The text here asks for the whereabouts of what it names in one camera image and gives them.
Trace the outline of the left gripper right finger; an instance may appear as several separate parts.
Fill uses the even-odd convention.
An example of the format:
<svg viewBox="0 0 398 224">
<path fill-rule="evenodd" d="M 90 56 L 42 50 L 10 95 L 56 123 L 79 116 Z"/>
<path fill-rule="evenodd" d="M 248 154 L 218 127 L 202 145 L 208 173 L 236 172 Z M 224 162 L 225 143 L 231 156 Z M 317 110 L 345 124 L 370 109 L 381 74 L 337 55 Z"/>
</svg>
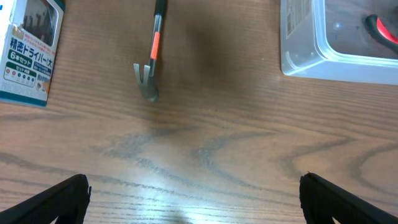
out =
<svg viewBox="0 0 398 224">
<path fill-rule="evenodd" d="M 299 193 L 304 218 L 310 224 L 397 224 L 397 217 L 314 173 L 301 176 Z"/>
</svg>

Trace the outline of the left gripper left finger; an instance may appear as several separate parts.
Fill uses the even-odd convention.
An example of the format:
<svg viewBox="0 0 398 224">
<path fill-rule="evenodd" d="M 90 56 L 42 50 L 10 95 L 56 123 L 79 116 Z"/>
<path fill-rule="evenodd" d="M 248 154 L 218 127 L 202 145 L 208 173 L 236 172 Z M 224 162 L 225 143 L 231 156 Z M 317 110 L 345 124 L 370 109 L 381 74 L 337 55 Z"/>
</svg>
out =
<svg viewBox="0 0 398 224">
<path fill-rule="evenodd" d="M 1 212 L 1 223 L 82 224 L 90 203 L 91 186 L 77 174 Z"/>
</svg>

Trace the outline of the blue white screwdriver set box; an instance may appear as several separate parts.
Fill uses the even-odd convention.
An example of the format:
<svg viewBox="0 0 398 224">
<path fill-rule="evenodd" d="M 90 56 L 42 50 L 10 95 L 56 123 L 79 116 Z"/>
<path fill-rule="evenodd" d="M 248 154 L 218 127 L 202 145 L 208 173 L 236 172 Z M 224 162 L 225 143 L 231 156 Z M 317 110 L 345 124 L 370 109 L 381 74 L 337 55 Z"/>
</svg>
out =
<svg viewBox="0 0 398 224">
<path fill-rule="evenodd" d="M 1 100 L 47 105 L 64 0 L 1 0 Z"/>
</svg>

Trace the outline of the red handled cutting pliers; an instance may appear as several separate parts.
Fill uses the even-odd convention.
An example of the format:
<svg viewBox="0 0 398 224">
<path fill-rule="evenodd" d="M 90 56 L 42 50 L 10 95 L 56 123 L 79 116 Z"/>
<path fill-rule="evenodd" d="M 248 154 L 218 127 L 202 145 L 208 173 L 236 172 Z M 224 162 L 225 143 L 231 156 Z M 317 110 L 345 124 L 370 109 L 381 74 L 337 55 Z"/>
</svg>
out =
<svg viewBox="0 0 398 224">
<path fill-rule="evenodd" d="M 374 40 L 397 53 L 397 35 L 389 31 L 376 14 L 367 16 L 364 23 L 368 33 Z"/>
</svg>

